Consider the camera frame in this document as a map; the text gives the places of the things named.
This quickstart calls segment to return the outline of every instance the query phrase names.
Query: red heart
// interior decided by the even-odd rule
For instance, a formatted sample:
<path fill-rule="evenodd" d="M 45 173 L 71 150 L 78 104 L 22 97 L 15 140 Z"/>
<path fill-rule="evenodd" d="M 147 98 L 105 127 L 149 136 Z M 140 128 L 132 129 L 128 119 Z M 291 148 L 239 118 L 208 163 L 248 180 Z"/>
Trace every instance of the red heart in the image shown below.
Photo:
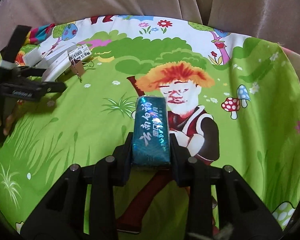
<path fill-rule="evenodd" d="M 215 46 L 218 48 L 218 49 L 222 49 L 225 47 L 225 45 L 223 43 L 215 43 Z"/>

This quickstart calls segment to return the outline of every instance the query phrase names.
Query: red mushroom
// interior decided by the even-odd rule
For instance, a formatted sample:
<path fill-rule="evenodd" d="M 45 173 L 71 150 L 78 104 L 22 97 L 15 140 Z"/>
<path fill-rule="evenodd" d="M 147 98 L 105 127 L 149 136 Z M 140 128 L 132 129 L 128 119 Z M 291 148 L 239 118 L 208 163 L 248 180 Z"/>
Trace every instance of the red mushroom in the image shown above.
<path fill-rule="evenodd" d="M 240 109 L 240 102 L 238 98 L 226 98 L 221 104 L 222 109 L 231 112 L 231 118 L 237 119 L 237 111 Z"/>

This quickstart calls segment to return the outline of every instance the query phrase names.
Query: polka dot mushroom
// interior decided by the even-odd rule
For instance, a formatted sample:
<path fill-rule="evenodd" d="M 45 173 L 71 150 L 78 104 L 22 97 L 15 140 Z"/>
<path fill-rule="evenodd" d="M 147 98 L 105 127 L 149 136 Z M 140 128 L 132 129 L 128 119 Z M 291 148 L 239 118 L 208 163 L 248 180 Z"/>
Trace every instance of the polka dot mushroom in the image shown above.
<path fill-rule="evenodd" d="M 237 97 L 241 100 L 243 108 L 247 107 L 247 100 L 250 101 L 250 96 L 247 88 L 244 85 L 240 85 L 237 89 Z"/>
<path fill-rule="evenodd" d="M 231 118 L 237 119 L 237 111 L 240 109 L 240 102 L 238 98 L 226 98 L 221 104 L 222 109 L 231 112 Z"/>

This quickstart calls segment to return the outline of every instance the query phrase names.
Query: mushroom cap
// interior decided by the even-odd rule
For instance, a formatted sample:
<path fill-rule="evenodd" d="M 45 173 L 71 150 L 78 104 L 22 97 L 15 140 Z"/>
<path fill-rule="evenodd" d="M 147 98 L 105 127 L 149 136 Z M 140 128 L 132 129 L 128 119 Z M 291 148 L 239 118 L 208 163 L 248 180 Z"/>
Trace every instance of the mushroom cap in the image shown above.
<path fill-rule="evenodd" d="M 245 87 L 245 85 L 240 85 L 237 89 L 237 97 L 241 100 L 241 99 L 245 99 L 250 101 L 250 96 L 248 93 L 247 88 Z"/>
<path fill-rule="evenodd" d="M 238 98 L 226 98 L 221 104 L 222 109 L 227 112 L 238 111 L 240 109 L 240 102 Z"/>

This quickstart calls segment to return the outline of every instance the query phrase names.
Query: white label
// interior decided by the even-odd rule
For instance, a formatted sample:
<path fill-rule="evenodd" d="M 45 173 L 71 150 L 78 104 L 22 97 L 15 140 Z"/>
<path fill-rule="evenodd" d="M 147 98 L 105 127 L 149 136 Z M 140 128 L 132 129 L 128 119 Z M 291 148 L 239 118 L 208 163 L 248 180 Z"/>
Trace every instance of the white label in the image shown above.
<path fill-rule="evenodd" d="M 86 58 L 91 56 L 91 51 L 88 48 L 87 44 L 83 44 L 82 46 L 74 49 L 73 51 L 69 52 L 69 59 L 70 61 L 77 59 L 77 60 L 85 60 Z"/>

